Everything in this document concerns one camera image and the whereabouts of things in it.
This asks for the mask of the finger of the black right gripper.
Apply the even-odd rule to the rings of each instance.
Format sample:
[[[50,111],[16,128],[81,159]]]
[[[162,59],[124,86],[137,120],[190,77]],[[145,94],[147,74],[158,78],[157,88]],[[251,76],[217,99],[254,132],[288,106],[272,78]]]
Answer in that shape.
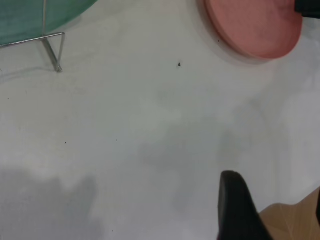
[[[304,18],[319,18],[320,0],[295,0],[294,9]]]

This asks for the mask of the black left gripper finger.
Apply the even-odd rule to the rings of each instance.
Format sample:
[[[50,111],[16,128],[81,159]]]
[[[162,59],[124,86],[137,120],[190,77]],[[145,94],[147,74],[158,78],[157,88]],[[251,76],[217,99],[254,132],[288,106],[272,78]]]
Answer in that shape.
[[[244,178],[236,171],[220,174],[218,194],[219,240],[271,240],[257,212]]]

